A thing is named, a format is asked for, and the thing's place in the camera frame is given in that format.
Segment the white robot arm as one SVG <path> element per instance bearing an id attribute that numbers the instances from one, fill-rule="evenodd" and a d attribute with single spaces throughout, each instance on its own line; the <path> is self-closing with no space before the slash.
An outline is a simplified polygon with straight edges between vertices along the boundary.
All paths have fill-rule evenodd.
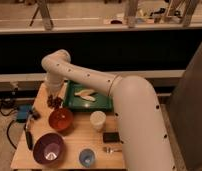
<path id="1" fill-rule="evenodd" d="M 149 81 L 73 65 L 65 50 L 45 56 L 41 65 L 47 72 L 45 84 L 51 93 L 58 92 L 69 79 L 113 99 L 128 171 L 176 171 L 163 114 Z"/>

